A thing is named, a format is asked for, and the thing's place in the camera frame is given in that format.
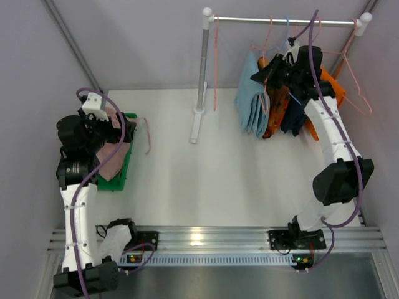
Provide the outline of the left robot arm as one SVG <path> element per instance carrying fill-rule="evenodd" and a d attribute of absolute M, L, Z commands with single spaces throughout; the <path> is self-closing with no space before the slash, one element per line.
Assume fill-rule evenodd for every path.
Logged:
<path fill-rule="evenodd" d="M 79 110 L 57 123 L 61 159 L 56 176 L 65 211 L 65 253 L 62 270 L 53 277 L 56 290 L 71 297 L 114 291 L 118 287 L 118 265 L 124 250 L 137 240 L 130 218 L 109 223 L 101 244 L 97 242 L 94 205 L 98 191 L 97 152 L 105 143 L 118 143 L 122 128 L 125 140 L 133 136 L 135 125 L 125 116 L 112 125 L 105 112 Z"/>

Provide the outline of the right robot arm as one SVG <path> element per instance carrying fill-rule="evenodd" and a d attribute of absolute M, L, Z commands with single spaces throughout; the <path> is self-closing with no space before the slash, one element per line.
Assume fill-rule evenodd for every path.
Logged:
<path fill-rule="evenodd" d="M 320 47 L 293 45 L 276 56 L 251 80 L 269 88 L 287 87 L 312 122 L 324 155 L 325 168 L 312 182 L 315 198 L 287 225 L 280 240 L 294 249 L 325 249 L 322 221 L 362 192 L 374 170 L 350 140 L 339 115 L 332 84 L 322 79 Z"/>

